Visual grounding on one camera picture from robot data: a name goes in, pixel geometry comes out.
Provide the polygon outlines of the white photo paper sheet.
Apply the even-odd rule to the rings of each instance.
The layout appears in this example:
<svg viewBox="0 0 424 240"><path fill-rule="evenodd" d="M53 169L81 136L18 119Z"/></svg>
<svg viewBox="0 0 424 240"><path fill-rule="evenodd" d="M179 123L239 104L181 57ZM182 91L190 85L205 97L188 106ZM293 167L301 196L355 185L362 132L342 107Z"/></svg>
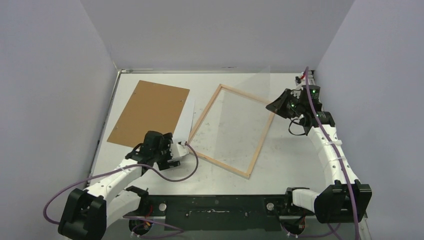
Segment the white photo paper sheet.
<svg viewBox="0 0 424 240"><path fill-rule="evenodd" d="M187 97L173 132L173 140L175 142L188 141L193 124L195 102L194 97L190 95Z"/></svg>

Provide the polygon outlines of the brown frame backing board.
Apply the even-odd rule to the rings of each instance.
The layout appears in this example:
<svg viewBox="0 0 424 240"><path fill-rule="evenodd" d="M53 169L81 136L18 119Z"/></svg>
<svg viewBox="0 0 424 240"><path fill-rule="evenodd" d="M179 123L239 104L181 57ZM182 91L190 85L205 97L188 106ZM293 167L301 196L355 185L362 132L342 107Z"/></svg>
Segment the brown frame backing board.
<svg viewBox="0 0 424 240"><path fill-rule="evenodd" d="M189 92L187 88L140 80L107 141L135 147L148 131L174 133Z"/></svg>

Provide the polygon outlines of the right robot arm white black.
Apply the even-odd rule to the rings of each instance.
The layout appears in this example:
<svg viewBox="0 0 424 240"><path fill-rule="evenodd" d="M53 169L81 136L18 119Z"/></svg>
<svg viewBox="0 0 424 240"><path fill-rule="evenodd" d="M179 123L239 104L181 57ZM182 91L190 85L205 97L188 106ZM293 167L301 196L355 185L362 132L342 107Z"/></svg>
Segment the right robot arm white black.
<svg viewBox="0 0 424 240"><path fill-rule="evenodd" d="M266 109L284 119L298 120L304 135L316 149L323 167L326 188L315 192L307 187L289 187L282 207L290 215L301 209L315 214L323 224L360 222L372 197L369 184L361 183L349 166L337 136L336 123L322 110L320 87L302 85L285 89Z"/></svg>

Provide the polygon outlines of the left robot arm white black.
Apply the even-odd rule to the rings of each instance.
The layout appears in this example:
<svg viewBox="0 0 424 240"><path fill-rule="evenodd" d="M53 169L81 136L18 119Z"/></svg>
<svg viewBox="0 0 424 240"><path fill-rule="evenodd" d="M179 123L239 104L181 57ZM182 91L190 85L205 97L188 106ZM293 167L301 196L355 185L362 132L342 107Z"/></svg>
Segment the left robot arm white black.
<svg viewBox="0 0 424 240"><path fill-rule="evenodd" d="M172 133L148 131L112 171L85 189L72 190L58 224L58 233L71 240L100 240L107 227L124 215L150 211L147 190L131 183L152 170L178 167L178 158L189 153L186 141L173 141Z"/></svg>

